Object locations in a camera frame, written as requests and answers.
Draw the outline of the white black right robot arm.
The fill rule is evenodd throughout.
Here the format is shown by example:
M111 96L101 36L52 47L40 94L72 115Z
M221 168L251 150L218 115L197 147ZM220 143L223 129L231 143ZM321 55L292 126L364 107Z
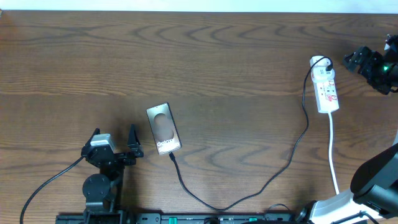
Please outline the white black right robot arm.
M362 46L343 57L344 67L357 71L383 95L397 93L397 36L386 39L384 54ZM318 112L330 116L336 111L332 61L321 55L310 59L308 76L312 79ZM298 223L377 223L397 216L397 144L362 164L348 190L336 191L327 200L310 202L296 216Z

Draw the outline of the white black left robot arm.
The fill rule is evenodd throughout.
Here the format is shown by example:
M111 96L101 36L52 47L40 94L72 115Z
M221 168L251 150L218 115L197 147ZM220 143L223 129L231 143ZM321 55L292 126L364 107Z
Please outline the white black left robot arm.
M115 152L110 134L101 134L97 128L81 149L81 156L97 167L99 173L89 176L82 187L86 198L83 212L85 223L130 223L131 216L120 206L124 169L143 157L143 149L136 129L131 125L127 152Z

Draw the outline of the silver smartphone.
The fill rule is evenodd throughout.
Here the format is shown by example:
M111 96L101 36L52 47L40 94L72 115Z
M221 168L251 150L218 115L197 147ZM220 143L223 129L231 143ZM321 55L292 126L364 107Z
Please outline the silver smartphone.
M168 103L146 109L155 146L159 155L182 148L174 117Z

